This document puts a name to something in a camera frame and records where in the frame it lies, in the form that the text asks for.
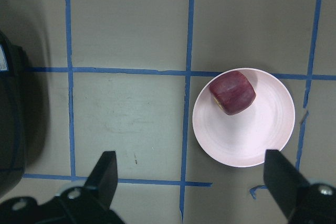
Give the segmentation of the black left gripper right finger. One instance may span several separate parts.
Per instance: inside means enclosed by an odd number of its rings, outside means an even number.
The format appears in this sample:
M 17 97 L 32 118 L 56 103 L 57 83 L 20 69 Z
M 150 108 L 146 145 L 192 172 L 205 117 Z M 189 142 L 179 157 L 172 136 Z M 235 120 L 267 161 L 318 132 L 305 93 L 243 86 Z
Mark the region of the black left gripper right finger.
M 335 223 L 335 187 L 309 182 L 279 150 L 266 150 L 264 183 L 287 223 Z

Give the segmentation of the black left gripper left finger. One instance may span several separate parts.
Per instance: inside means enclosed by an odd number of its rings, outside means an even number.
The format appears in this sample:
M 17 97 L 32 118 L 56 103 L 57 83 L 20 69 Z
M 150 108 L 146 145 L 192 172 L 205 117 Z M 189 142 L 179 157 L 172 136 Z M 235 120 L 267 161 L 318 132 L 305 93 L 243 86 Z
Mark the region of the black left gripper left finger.
M 117 157 L 115 151 L 104 151 L 84 184 L 69 184 L 56 195 L 65 200 L 84 200 L 96 203 L 104 211 L 110 209 L 118 185 Z

